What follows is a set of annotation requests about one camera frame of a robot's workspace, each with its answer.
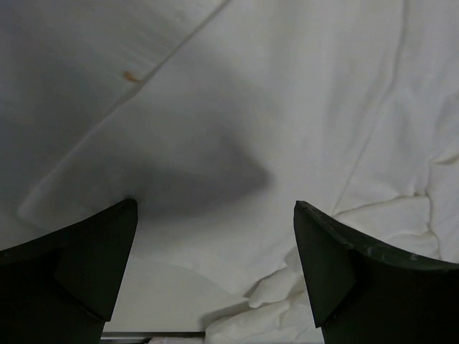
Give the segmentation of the white t shirt with print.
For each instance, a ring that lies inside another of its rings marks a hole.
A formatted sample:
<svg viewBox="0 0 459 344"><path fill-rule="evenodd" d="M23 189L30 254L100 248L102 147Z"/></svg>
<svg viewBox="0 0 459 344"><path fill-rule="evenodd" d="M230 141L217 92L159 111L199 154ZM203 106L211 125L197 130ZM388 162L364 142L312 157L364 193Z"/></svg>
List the white t shirt with print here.
<svg viewBox="0 0 459 344"><path fill-rule="evenodd" d="M208 343L321 342L290 208L306 200L378 239L458 260L458 3L233 1L196 38L237 153L218 197L250 197L216 228L208 277L255 289Z"/></svg>

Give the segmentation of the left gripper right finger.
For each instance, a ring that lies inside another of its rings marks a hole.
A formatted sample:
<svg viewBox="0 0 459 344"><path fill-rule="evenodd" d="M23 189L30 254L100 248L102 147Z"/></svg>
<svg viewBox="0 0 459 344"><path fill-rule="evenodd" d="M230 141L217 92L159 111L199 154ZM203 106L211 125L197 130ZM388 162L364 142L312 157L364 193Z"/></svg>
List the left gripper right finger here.
<svg viewBox="0 0 459 344"><path fill-rule="evenodd" d="M456 343L458 266L399 249L298 201L294 231L326 343Z"/></svg>

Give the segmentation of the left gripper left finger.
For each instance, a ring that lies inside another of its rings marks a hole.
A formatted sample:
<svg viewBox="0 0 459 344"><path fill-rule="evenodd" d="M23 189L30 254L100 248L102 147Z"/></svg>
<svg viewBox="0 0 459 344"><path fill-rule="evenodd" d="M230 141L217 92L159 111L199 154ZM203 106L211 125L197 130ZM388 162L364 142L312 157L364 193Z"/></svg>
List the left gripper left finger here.
<svg viewBox="0 0 459 344"><path fill-rule="evenodd" d="M137 223L138 204L126 199L1 251L1 342L99 343Z"/></svg>

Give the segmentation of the plain white t shirt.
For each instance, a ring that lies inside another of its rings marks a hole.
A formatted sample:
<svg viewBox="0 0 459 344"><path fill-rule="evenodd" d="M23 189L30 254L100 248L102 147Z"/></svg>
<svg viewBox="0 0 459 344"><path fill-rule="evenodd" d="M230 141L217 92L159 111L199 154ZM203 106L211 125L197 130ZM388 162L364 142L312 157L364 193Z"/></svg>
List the plain white t shirt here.
<svg viewBox="0 0 459 344"><path fill-rule="evenodd" d="M293 207L339 202L359 149L370 1L26 1L52 60L47 161L20 216L57 229L131 197L107 330L195 331L244 310L293 246Z"/></svg>

